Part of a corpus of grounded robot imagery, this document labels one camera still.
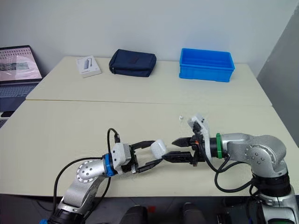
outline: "power cord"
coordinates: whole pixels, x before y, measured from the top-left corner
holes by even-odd
[[[68,168],[70,167],[72,164],[76,163],[76,162],[80,162],[83,160],[100,160],[103,159],[102,157],[86,157],[86,158],[82,158],[82,159],[78,159],[78,160],[74,160],[72,162],[70,162],[69,164],[67,164],[57,175],[55,183],[54,183],[54,194],[53,194],[53,210],[52,210],[52,214],[54,214],[54,212],[56,211],[56,204],[57,204],[57,186],[58,186],[58,181],[60,176],[62,175],[62,173]]]
[[[196,137],[198,138],[198,141],[200,142],[200,136],[197,132],[195,132],[195,135]],[[227,171],[229,168],[235,166],[235,165],[238,165],[238,164],[241,164],[241,163],[244,163],[244,162],[233,162],[232,164],[229,164],[227,165],[225,168],[224,166],[228,163],[228,161],[230,160],[230,156],[229,154],[227,155],[227,157],[225,158],[225,161],[221,164],[221,166],[216,169],[210,162],[210,160],[208,159],[208,157],[206,156],[206,152],[205,150],[203,149],[202,145],[201,144],[198,144],[199,146],[199,150],[201,152],[201,154],[204,156],[204,159],[206,161],[206,163],[208,164],[208,166],[216,173],[215,174],[215,178],[214,178],[214,182],[215,182],[215,186],[223,191],[223,192],[226,192],[226,193],[235,193],[235,192],[238,192],[238,191],[241,191],[241,190],[244,190],[245,188],[247,188],[248,186],[250,186],[252,184],[252,180],[248,181],[247,183],[245,183],[244,185],[236,188],[236,189],[224,189],[222,187],[219,186],[218,184],[218,175],[219,173],[223,173],[225,171]]]
[[[117,131],[114,128],[109,128],[107,131],[107,145],[108,145],[108,153],[111,153],[111,146],[110,146],[110,132],[113,131],[114,132],[114,142],[118,143],[120,142],[120,136],[117,133]],[[93,205],[93,207],[90,209],[89,213],[84,217],[83,221],[86,221],[86,219],[88,219],[88,217],[91,215],[91,213],[98,207],[98,205],[101,203],[101,201],[103,200],[103,198],[105,197],[109,187],[110,187],[110,182],[111,182],[111,177],[109,177],[108,179],[108,183],[106,186],[106,189],[102,195],[102,197],[99,199],[99,201],[97,203],[95,203]]]
[[[114,132],[114,141],[115,143],[120,142],[120,137],[119,134],[117,133],[117,131],[113,128],[109,128],[107,131],[107,145],[108,145],[108,153],[111,153],[111,147],[110,147],[110,132],[113,131]],[[60,176],[62,175],[62,173],[72,164],[79,162],[79,161],[83,161],[83,160],[102,160],[103,157],[87,157],[87,158],[82,158],[82,159],[78,159],[78,160],[74,160],[72,162],[70,162],[69,164],[67,164],[57,175],[55,183],[54,183],[54,194],[53,194],[53,210],[52,210],[52,214],[54,214],[54,212],[56,211],[56,206],[57,206],[57,186],[58,186],[58,181]],[[84,217],[84,221],[86,219],[88,219],[88,217],[91,215],[91,213],[97,208],[97,206],[101,203],[101,201],[103,200],[103,198],[105,197],[109,187],[110,187],[110,182],[111,182],[111,177],[109,177],[108,179],[108,183],[106,186],[106,189],[103,193],[103,195],[101,196],[101,198],[99,199],[99,201],[97,203],[95,203],[93,205],[93,207],[90,209],[90,211],[88,212],[88,214]]]

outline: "white table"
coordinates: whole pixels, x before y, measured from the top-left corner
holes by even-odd
[[[26,100],[0,129],[0,193],[51,196],[56,175],[65,164],[107,153],[106,133],[110,127],[119,132],[122,142],[132,144],[161,138],[170,150],[178,149],[171,142],[192,135],[187,119],[197,112],[209,120],[212,136],[217,132],[241,132],[280,138],[287,147],[285,161],[291,184],[299,193],[298,148],[270,106],[33,100]],[[139,150],[137,156],[140,164],[153,159],[149,149]],[[220,165],[222,161],[214,159],[214,164]],[[58,195],[65,193],[77,167],[78,164],[71,166],[62,175]],[[224,188],[234,188],[250,178],[250,168],[242,164],[221,174],[219,182]],[[227,195],[248,195],[248,190],[235,194],[219,191],[214,185],[214,173],[205,163],[195,168],[165,161],[141,174],[113,177],[107,193],[107,196]]]
[[[271,106],[246,64],[236,64],[230,82],[222,83],[181,79],[178,62],[157,61],[152,74],[144,78],[112,74],[109,58],[96,60],[103,73],[82,78],[76,58],[63,58],[27,99]]]

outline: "blue ring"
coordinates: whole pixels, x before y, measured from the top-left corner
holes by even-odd
[[[107,176],[114,176],[115,174],[110,166],[109,154],[105,155],[105,165],[106,165],[106,169],[107,169]]]

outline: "navy blue pouch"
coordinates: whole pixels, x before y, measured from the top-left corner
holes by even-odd
[[[154,54],[118,49],[109,62],[114,74],[148,77],[156,64]]]

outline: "cable connector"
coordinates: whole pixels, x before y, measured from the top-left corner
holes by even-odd
[[[119,134],[114,134],[114,142],[115,143],[120,143],[121,139],[120,139],[120,135]]]

